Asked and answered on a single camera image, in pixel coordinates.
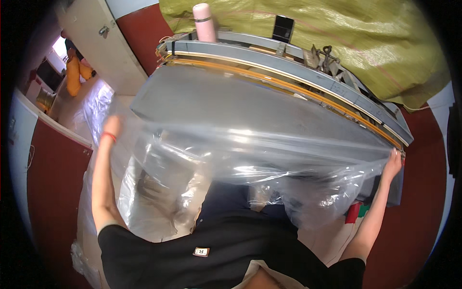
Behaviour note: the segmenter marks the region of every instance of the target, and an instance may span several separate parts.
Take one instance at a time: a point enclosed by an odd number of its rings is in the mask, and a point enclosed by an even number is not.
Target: white door
[[[59,24],[100,77],[117,93],[135,95],[147,75],[104,0],[59,1]]]

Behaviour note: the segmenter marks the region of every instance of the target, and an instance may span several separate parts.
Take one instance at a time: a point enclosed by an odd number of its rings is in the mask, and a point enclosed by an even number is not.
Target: green cloth
[[[441,48],[411,0],[203,0],[219,26],[271,37],[276,15],[295,20],[291,43],[332,45],[379,99],[417,109],[450,80]],[[193,0],[160,0],[174,33],[195,28]]]

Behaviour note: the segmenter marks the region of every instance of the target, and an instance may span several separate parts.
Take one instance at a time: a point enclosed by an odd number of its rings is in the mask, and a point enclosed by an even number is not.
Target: door handle
[[[99,30],[98,34],[101,36],[104,36],[104,35],[107,35],[108,32],[109,32],[109,27],[105,25]]]

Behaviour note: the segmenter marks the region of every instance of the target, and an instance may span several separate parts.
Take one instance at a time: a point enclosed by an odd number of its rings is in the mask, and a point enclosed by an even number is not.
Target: person
[[[327,267],[297,240],[297,227],[284,205],[250,210],[245,185],[213,182],[192,234],[161,243],[135,236],[117,209],[111,179],[110,151],[121,132],[119,117],[109,117],[103,129],[91,205],[111,288],[361,288],[390,183],[401,169],[396,149],[356,235],[340,260]]]
[[[66,63],[67,91],[71,96],[76,96],[81,87],[80,75],[82,75],[85,80],[89,80],[96,75],[96,72],[91,68],[91,65],[83,57],[77,47],[75,47],[69,35],[64,30],[61,31],[61,37],[66,39],[64,44],[68,56]]]

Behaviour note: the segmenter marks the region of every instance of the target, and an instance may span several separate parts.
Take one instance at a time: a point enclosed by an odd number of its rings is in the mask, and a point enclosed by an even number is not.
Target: woman's arm
[[[119,117],[111,116],[104,125],[104,131],[118,137],[121,130]],[[109,135],[102,135],[96,157],[93,183],[91,184],[91,210],[97,232],[113,223],[127,228],[120,216],[114,196],[110,168],[110,152],[114,145],[114,139]]]
[[[377,193],[372,201],[371,208],[364,216],[356,235],[346,246],[339,261],[348,258],[360,258],[366,262],[367,256],[369,256],[372,246],[377,239],[380,227],[382,226],[391,181],[400,170],[401,153],[394,148],[383,169],[382,178]]]

